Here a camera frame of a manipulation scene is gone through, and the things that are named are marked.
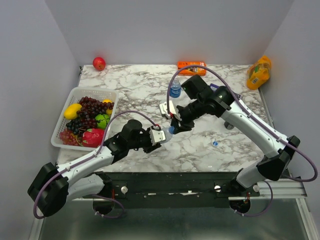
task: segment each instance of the marble countertop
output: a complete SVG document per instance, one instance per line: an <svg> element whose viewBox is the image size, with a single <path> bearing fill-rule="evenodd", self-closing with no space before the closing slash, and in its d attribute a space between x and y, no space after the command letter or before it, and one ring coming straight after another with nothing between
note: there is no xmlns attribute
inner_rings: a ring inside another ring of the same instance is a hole
<svg viewBox="0 0 320 240"><path fill-rule="evenodd" d="M248 65L208 65L231 86L234 92L243 95L245 104L264 121L267 120L259 92L246 88ZM80 87L97 87L117 90L119 101L116 113L136 110L146 114L161 127L168 127L169 120L161 117L159 104L166 100L166 92L175 65L109 65L104 71L96 71L85 65L80 78ZM183 83L188 76L178 76ZM222 85L212 74L203 79L208 83ZM182 106L191 100L182 91L175 99ZM135 118L145 128L150 122L138 114L124 114L111 126L112 136L120 132L123 125ZM63 164L88 152L61 149L57 163ZM145 154L142 149L130 151L128 156L113 165L104 167L105 172L230 172L248 167L263 156L262 151L237 128L227 130L224 120L205 115L195 121L192 131L174 135L161 148Z"/></svg>

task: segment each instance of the gray wall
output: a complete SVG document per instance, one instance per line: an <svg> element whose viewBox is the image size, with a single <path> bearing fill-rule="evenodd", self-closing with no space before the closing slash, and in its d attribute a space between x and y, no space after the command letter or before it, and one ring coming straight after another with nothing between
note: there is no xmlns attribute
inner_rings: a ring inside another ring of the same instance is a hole
<svg viewBox="0 0 320 240"><path fill-rule="evenodd" d="M0 7L0 240L26 240L27 189L55 161L50 138L79 67L43 0Z"/></svg>
<svg viewBox="0 0 320 240"><path fill-rule="evenodd" d="M252 64L293 0L45 0L75 59Z"/></svg>
<svg viewBox="0 0 320 240"><path fill-rule="evenodd" d="M275 127L288 136L298 136L301 150L320 170L319 10L319 0L295 0L265 52L273 68L271 80L262 90ZM299 155L289 166L296 176L313 175L310 165ZM320 178L304 186L320 231Z"/></svg>

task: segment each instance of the plastic basket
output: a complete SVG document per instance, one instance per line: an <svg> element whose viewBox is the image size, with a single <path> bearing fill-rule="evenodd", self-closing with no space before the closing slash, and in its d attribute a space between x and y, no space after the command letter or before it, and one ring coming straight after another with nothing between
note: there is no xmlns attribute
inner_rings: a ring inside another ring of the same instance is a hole
<svg viewBox="0 0 320 240"><path fill-rule="evenodd" d="M97 87L75 87L71 90L58 122L54 128L52 137L51 137L51 144L55 147L62 148L62 149L72 149L72 150L81 150L81 151L93 151L96 148L94 147L84 147L84 146L72 146L72 145L65 145L63 144L62 140L59 138L59 134L66 128L66 123L70 120L67 120L64 117L64 112L71 104L78 103L82 97L88 96L89 98L94 98L99 101L103 101L104 99L110 99L114 102L114 107L112 111L111 118L115 115L115 109L117 108L119 94L117 91L106 89L106 88L97 88Z"/></svg>

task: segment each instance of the plastic bottle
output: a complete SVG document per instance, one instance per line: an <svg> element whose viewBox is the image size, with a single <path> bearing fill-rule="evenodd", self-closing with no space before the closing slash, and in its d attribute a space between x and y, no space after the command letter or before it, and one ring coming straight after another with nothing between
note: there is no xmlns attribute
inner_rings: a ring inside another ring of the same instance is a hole
<svg viewBox="0 0 320 240"><path fill-rule="evenodd" d="M164 135L165 135L165 140L163 142L161 142L161 144L165 144L165 143L169 142L172 139L175 127L174 126L168 126L168 127L162 128L162 130L163 130Z"/></svg>
<svg viewBox="0 0 320 240"><path fill-rule="evenodd" d="M181 84L178 80L175 79L173 80L173 83L170 88L170 97L176 99L180 97L180 94L181 94Z"/></svg>
<svg viewBox="0 0 320 240"><path fill-rule="evenodd" d="M270 78L271 61L267 56L261 57L248 70L246 85L251 90L257 90Z"/></svg>

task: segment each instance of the yellow bottle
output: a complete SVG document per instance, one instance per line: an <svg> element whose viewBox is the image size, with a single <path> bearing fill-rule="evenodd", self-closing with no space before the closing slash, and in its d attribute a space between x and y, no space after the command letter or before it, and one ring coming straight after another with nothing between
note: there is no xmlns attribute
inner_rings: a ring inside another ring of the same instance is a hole
<svg viewBox="0 0 320 240"><path fill-rule="evenodd" d="M246 85L251 90L258 89L262 84L270 78L271 61L267 56L261 57L255 64L253 64L248 73L248 80Z"/></svg>

